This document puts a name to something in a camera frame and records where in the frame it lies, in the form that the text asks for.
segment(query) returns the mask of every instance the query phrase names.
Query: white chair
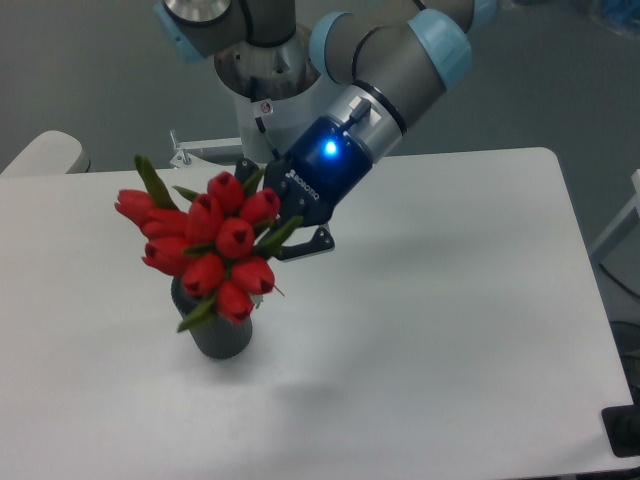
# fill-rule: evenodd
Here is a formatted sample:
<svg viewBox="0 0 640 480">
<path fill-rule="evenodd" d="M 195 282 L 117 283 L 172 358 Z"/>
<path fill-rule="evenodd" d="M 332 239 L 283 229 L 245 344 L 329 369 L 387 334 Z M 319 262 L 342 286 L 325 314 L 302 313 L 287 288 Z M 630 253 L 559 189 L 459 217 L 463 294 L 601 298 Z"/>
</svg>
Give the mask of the white chair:
<svg viewBox="0 0 640 480">
<path fill-rule="evenodd" d="M 0 173 L 0 178 L 85 173 L 90 169 L 91 160 L 80 142 L 66 133 L 51 130 L 39 135 L 20 152 Z"/>
</svg>

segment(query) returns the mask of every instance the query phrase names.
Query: cable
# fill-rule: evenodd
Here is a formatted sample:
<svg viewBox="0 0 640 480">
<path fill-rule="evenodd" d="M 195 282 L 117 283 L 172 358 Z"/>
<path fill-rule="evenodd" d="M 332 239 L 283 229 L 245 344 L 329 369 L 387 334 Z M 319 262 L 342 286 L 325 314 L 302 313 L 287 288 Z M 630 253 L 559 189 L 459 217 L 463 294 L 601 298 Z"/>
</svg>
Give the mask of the cable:
<svg viewBox="0 0 640 480">
<path fill-rule="evenodd" d="M 627 287 L 624 283 L 622 283 L 620 280 L 618 280 L 613 273 L 611 273 L 609 270 L 607 270 L 607 267 L 605 267 L 602 263 L 600 265 L 598 265 L 600 267 L 600 270 L 602 270 L 602 273 L 604 273 L 607 277 L 609 277 L 609 279 L 615 283 L 616 285 L 618 285 L 622 290 L 624 290 L 625 292 L 627 292 L 629 295 L 631 295 L 633 298 L 640 300 L 640 293 L 634 292 L 633 290 L 631 290 L 629 287 Z"/>
</svg>

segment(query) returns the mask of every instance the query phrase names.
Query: flower pot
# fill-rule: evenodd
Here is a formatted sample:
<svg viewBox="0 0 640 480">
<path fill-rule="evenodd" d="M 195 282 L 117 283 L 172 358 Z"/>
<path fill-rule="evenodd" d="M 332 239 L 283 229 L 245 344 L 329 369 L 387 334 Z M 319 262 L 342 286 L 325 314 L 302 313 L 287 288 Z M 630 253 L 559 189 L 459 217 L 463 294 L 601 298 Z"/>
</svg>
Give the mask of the flower pot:
<svg viewBox="0 0 640 480">
<path fill-rule="evenodd" d="M 171 298 L 183 319 L 198 306 L 198 299 L 187 295 L 179 277 L 174 277 L 171 282 Z M 208 357 L 223 360 L 244 350 L 251 340 L 253 325 L 251 318 L 247 318 L 242 323 L 233 323 L 226 317 L 218 315 L 214 321 L 189 331 L 202 353 Z"/>
</svg>

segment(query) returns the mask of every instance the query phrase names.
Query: red tulip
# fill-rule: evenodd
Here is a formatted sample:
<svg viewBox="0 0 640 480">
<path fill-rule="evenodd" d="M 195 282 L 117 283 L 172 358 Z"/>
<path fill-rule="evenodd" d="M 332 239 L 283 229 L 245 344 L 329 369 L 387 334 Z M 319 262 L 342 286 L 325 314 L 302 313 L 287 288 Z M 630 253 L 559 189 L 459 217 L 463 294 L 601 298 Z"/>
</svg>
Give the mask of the red tulip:
<svg viewBox="0 0 640 480">
<path fill-rule="evenodd" d="M 231 267 L 231 281 L 246 292 L 262 295 L 273 290 L 275 276 L 267 261 L 251 256 Z"/>
<path fill-rule="evenodd" d="M 222 283 L 225 273 L 222 259 L 214 253 L 207 253 L 187 267 L 182 276 L 182 285 L 190 296 L 202 297 Z"/>
<path fill-rule="evenodd" d="M 227 258 L 245 257 L 251 253 L 255 239 L 250 224 L 240 218 L 228 218 L 220 227 L 216 248 Z"/>
<path fill-rule="evenodd" d="M 142 234 L 148 239 L 164 237 L 184 237 L 187 229 L 187 214 L 180 210 L 153 208 L 148 220 L 142 226 Z"/>
<path fill-rule="evenodd" d="M 253 302 L 246 292 L 230 281 L 222 282 L 216 301 L 218 312 L 233 323 L 244 322 L 253 310 Z"/>
<path fill-rule="evenodd" d="M 145 246 L 146 256 L 142 257 L 142 261 L 166 275 L 180 277 L 192 262 L 182 254 L 182 250 L 189 245 L 182 237 L 155 238 Z"/>
<path fill-rule="evenodd" d="M 135 223 L 139 228 L 147 221 L 147 214 L 155 207 L 147 192 L 140 190 L 120 190 L 116 210 Z"/>
<path fill-rule="evenodd" d="M 280 199 L 273 189 L 266 188 L 247 198 L 240 210 L 240 218 L 255 225 L 265 220 L 275 220 L 279 211 Z"/>
<path fill-rule="evenodd" d="M 198 195 L 189 209 L 187 240 L 196 245 L 215 242 L 223 221 L 218 201 L 209 195 Z"/>
<path fill-rule="evenodd" d="M 242 185 L 229 172 L 222 172 L 209 180 L 207 193 L 218 200 L 225 215 L 235 214 L 244 203 Z"/>
</svg>

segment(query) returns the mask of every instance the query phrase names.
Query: light blue joint cap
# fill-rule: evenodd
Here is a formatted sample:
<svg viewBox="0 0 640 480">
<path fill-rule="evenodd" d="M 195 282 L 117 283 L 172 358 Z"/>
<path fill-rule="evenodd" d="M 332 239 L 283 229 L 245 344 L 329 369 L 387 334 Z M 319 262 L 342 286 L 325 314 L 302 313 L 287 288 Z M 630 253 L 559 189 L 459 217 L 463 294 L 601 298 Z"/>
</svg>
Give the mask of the light blue joint cap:
<svg viewBox="0 0 640 480">
<path fill-rule="evenodd" d="M 485 24 L 489 23 L 496 14 L 498 0 L 475 0 L 473 5 L 473 19 L 471 20 L 470 32 L 474 32 Z"/>
<path fill-rule="evenodd" d="M 338 20 L 342 15 L 347 14 L 348 12 L 334 12 L 325 15 L 318 23 L 316 23 L 316 26 L 313 27 L 313 32 L 311 33 L 311 40 L 309 41 L 309 56 L 311 57 L 311 62 L 320 73 L 323 73 L 329 78 L 331 78 L 331 75 L 329 75 L 329 71 L 327 70 L 327 38 L 329 37 L 329 31 L 331 30 L 331 27 L 333 27 L 333 24 L 336 23 L 336 20 Z"/>
<path fill-rule="evenodd" d="M 409 20 L 447 90 L 451 90 L 471 66 L 471 45 L 467 36 L 444 13 L 423 10 Z"/>
<path fill-rule="evenodd" d="M 193 46 L 189 39 L 184 36 L 178 26 L 174 23 L 173 18 L 171 18 L 162 6 L 162 2 L 156 3 L 153 7 L 153 11 L 158 16 L 164 32 L 176 46 L 178 53 L 180 53 L 182 59 L 186 63 L 196 63 L 204 60 L 202 54 L 196 50 L 196 47 Z"/>
</svg>

